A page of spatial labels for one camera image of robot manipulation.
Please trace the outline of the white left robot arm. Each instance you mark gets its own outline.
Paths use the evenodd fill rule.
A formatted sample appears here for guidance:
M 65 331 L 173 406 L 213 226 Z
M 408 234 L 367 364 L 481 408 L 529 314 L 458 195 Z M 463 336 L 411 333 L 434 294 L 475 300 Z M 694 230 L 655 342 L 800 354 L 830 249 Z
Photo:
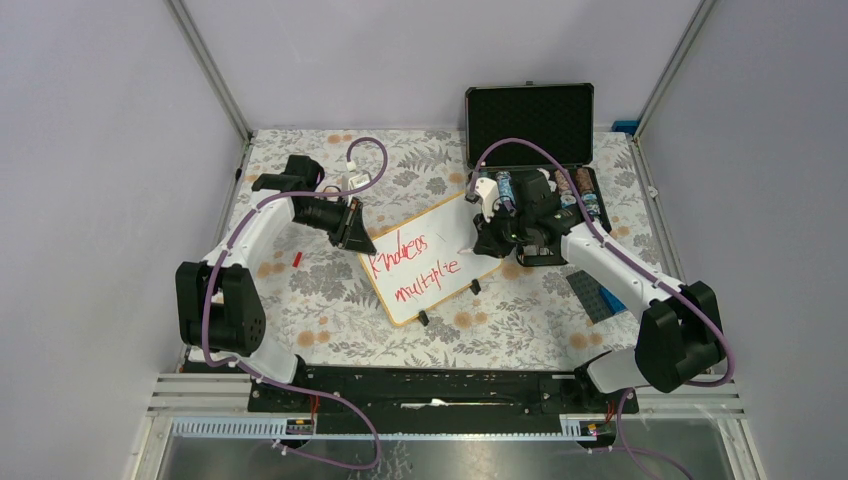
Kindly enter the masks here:
M 275 241 L 292 224 L 321 230 L 331 246 L 360 254 L 376 248 L 356 196 L 320 193 L 323 167 L 292 155 L 285 169 L 261 175 L 251 187 L 249 209 L 202 260 L 182 263 L 175 274 L 181 340 L 198 347 L 213 365 L 245 367 L 275 381 L 272 398 L 288 411 L 309 401 L 310 385 L 297 375 L 300 358 L 271 340 L 255 281 Z M 219 354 L 219 359 L 212 359 Z

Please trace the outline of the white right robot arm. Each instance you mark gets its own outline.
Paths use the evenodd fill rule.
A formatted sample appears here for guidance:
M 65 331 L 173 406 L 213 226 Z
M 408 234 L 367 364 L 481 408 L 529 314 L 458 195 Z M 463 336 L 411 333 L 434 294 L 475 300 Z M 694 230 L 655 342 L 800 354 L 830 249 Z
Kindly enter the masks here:
M 685 285 L 625 251 L 578 205 L 564 206 L 545 174 L 525 173 L 511 193 L 481 177 L 467 199 L 481 208 L 474 218 L 475 254 L 504 258 L 529 247 L 548 249 L 608 289 L 638 320 L 634 346 L 576 370 L 573 396 L 583 410 L 601 410 L 626 388 L 648 385 L 670 393 L 727 359 L 712 289 L 702 282 Z

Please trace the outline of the yellow framed whiteboard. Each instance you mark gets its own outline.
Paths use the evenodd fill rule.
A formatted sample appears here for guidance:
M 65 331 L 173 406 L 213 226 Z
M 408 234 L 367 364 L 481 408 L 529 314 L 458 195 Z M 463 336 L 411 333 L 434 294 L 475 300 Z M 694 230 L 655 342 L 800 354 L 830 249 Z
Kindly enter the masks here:
M 359 261 L 389 322 L 401 327 L 445 300 L 467 293 L 496 271 L 501 259 L 459 255 L 476 240 L 477 205 L 458 193 L 373 240 L 375 255 Z

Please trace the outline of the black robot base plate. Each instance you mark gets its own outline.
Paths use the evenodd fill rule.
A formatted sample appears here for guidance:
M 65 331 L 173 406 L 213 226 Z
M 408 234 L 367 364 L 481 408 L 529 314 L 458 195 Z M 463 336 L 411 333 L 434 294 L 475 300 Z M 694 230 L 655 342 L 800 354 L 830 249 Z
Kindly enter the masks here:
M 620 392 L 589 394 L 570 372 L 307 365 L 296 391 L 255 384 L 251 413 L 303 414 L 320 434 L 554 434 L 563 415 L 605 419 L 639 407 Z

